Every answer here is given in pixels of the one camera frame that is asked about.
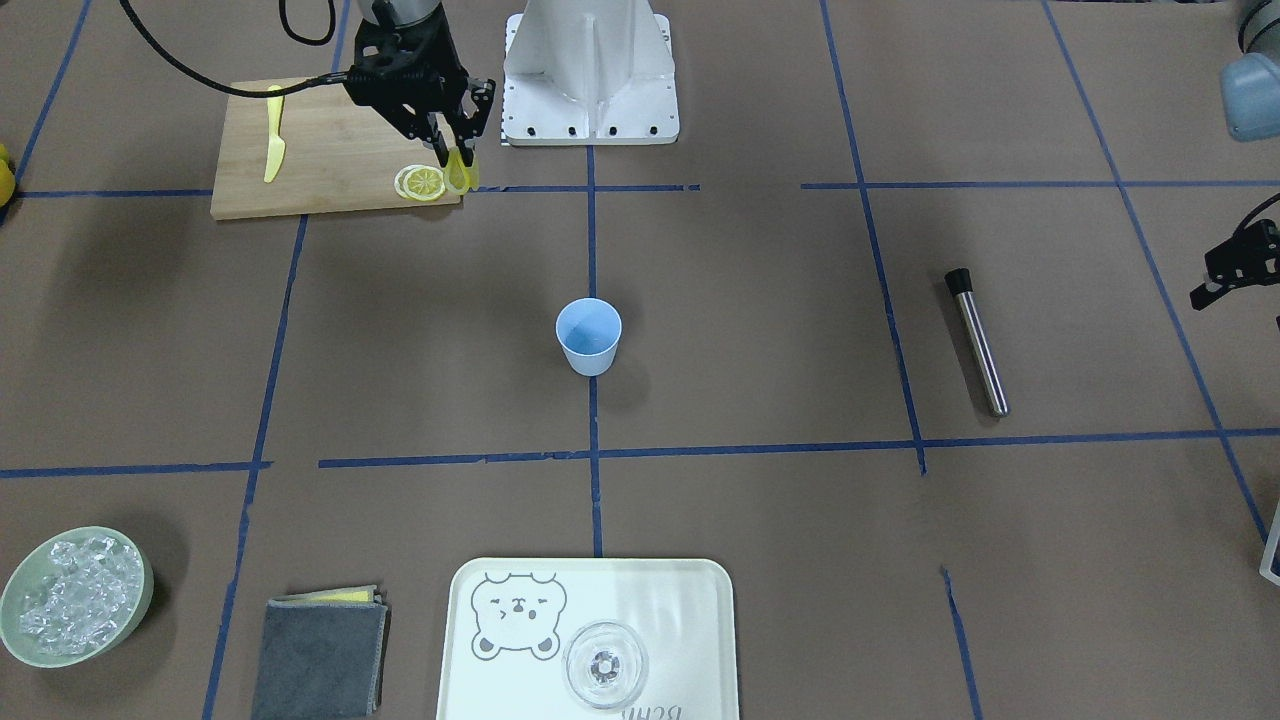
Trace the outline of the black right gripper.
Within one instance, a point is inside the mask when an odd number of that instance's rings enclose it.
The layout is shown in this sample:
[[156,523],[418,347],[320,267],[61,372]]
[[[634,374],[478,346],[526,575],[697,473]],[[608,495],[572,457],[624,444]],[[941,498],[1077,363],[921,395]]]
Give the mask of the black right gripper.
[[447,22],[394,29],[362,22],[353,55],[346,91],[356,105],[374,109],[406,138],[424,140],[442,169],[449,161],[452,138],[442,128],[452,131],[463,165],[475,165],[497,82],[466,70]]

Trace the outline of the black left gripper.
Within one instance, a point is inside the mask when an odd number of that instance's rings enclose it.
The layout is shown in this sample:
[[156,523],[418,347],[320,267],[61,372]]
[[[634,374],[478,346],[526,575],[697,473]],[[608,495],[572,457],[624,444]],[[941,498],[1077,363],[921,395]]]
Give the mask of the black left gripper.
[[1252,222],[1208,250],[1203,282],[1189,292],[1190,305],[1203,311],[1234,290],[1279,283],[1279,229],[1275,222]]

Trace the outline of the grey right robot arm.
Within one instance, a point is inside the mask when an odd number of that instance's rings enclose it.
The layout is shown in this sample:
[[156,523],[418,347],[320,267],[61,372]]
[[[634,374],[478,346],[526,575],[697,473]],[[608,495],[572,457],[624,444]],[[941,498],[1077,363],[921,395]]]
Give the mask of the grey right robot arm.
[[463,67],[443,4],[362,1],[360,12],[353,60],[342,83],[353,104],[371,108],[445,164],[452,147],[436,123],[443,119],[463,167],[472,168],[497,83]]

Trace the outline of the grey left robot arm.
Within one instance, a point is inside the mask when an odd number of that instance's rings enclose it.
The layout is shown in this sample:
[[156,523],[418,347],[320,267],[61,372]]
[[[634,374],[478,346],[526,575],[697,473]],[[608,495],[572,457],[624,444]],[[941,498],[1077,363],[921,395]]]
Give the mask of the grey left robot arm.
[[[1240,143],[1279,135],[1279,3],[1244,1],[1236,18],[1242,55],[1220,73],[1229,135]],[[1189,292],[1203,311],[1233,291],[1279,283],[1276,193],[1251,209],[1229,237],[1204,254],[1203,282]]]

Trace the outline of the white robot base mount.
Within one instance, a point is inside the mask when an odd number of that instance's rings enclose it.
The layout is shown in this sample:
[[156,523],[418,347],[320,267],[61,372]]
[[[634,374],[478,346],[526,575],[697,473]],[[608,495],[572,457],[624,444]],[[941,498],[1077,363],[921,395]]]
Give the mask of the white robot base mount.
[[671,24],[650,3],[530,1],[508,17],[504,41],[504,145],[678,141]]

